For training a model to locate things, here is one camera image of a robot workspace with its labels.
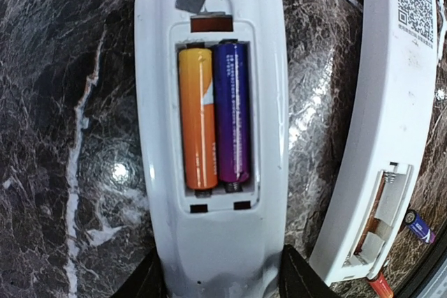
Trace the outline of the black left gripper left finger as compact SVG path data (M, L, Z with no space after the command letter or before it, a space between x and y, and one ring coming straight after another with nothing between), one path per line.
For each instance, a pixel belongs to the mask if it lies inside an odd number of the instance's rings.
M164 279L157 252L150 252L113 298L156 298L164 297Z

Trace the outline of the red blue battery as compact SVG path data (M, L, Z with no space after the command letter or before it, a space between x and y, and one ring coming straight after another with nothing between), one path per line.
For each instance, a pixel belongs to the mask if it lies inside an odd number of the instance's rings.
M394 297L394 292L381 271L374 278L368 278L367 282L379 298Z

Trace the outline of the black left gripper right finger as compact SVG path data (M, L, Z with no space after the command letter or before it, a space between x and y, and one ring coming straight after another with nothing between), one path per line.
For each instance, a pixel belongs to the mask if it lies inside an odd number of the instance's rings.
M339 298L290 244L281 253L279 270L281 298Z

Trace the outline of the white button remote control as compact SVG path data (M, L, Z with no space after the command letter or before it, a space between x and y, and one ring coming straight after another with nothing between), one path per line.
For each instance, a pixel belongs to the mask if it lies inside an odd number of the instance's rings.
M416 185L437 74L436 0L364 0L342 164L309 259L327 285L380 272Z

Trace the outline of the white remote with barcode label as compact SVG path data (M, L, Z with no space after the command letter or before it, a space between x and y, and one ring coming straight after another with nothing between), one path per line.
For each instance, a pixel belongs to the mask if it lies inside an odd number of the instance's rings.
M278 286L288 193L288 74L282 0L135 0L135 87L145 183L170 297L271 297ZM180 51L247 45L251 173L241 184L186 186Z

